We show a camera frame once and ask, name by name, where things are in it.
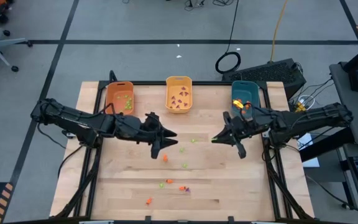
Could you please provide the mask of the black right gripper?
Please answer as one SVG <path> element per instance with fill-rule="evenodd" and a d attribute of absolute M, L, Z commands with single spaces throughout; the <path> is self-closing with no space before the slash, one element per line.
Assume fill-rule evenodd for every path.
<path fill-rule="evenodd" d="M 242 116 L 231 116 L 225 111 L 223 119 L 223 130 L 215 135 L 211 142 L 236 146 L 239 157 L 243 159 L 247 153 L 241 141 L 268 130 L 272 122 L 272 112 L 265 108 L 256 107 L 252 109 L 250 118 L 244 118 Z"/>

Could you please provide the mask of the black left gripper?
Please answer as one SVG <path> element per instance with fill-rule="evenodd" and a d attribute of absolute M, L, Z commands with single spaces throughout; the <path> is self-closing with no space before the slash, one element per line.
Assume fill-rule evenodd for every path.
<path fill-rule="evenodd" d="M 117 128 L 116 137 L 122 140 L 145 142 L 151 145 L 150 156 L 158 158 L 162 148 L 166 148 L 178 143 L 174 139 L 163 139 L 176 137 L 177 133 L 164 128 L 159 121 L 159 117 L 154 113 L 146 113 L 146 119 L 142 122 L 138 117 L 132 115 L 115 114 L 115 127 Z"/>

